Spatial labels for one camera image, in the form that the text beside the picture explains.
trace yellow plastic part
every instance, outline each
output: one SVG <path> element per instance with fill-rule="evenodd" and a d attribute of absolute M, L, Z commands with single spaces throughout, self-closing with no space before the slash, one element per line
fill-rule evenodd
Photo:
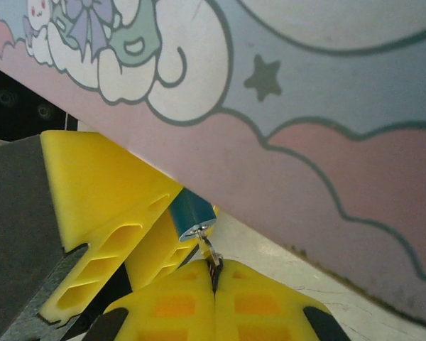
<path fill-rule="evenodd" d="M 207 230 L 209 236 L 213 227 Z M 166 210 L 125 261 L 133 291 L 174 272 L 197 246 L 197 239 L 180 242 Z"/>
<path fill-rule="evenodd" d="M 232 260 L 224 260 L 215 303 L 216 340 L 318 341 L 303 313 L 323 304 Z"/>
<path fill-rule="evenodd" d="M 89 248 L 40 314 L 80 314 L 182 186 L 96 133 L 46 131 L 41 144 L 62 245 Z"/>
<path fill-rule="evenodd" d="M 105 313 L 115 308 L 129 312 L 115 341 L 215 340 L 214 294 L 202 260 L 121 298 Z"/>

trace white cloud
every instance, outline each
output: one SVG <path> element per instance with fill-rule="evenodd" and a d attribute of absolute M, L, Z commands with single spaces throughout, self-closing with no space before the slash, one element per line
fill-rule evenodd
<path fill-rule="evenodd" d="M 50 53 L 58 70 L 66 70 L 72 78 L 84 87 L 98 88 L 98 60 L 91 61 L 92 51 L 89 44 L 85 48 L 85 57 L 82 62 L 80 50 L 73 50 L 70 46 L 65 45 L 53 23 L 48 25 L 48 42 Z"/>
<path fill-rule="evenodd" d="M 106 49 L 99 54 L 99 89 L 111 102 L 119 99 L 136 101 L 146 95 L 155 75 L 155 56 L 136 67 L 119 64 L 115 52 Z"/>
<path fill-rule="evenodd" d="M 38 37 L 32 38 L 31 50 L 33 51 L 33 57 L 41 64 L 47 63 L 52 65 L 53 61 L 49 52 L 49 45 L 47 40 L 47 30 L 43 27 Z"/>
<path fill-rule="evenodd" d="M 187 121 L 203 116 L 217 103 L 228 74 L 228 50 L 220 20 L 206 1 L 160 0 L 156 4 L 162 50 L 158 74 L 148 96 L 163 116 Z M 181 48 L 186 57 L 184 70 Z"/>

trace cartoon face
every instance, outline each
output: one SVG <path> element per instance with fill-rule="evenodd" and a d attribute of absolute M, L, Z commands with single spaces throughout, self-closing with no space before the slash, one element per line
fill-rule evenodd
<path fill-rule="evenodd" d="M 50 0 L 27 0 L 28 20 L 33 30 L 39 31 L 50 20 Z"/>

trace pastel printed board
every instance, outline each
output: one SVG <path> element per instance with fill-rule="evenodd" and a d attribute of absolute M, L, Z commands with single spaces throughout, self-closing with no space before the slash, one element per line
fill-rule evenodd
<path fill-rule="evenodd" d="M 0 0 L 0 70 L 426 324 L 426 0 Z"/>

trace metal screw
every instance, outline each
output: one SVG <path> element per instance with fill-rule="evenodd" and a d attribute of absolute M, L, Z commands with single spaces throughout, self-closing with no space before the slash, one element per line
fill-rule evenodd
<path fill-rule="evenodd" d="M 36 108 L 38 115 L 40 118 L 49 121 L 54 117 L 54 111 L 49 104 L 40 104 L 38 108 Z"/>
<path fill-rule="evenodd" d="M 12 108 L 18 101 L 17 94 L 7 90 L 0 89 L 0 103 L 7 108 Z"/>

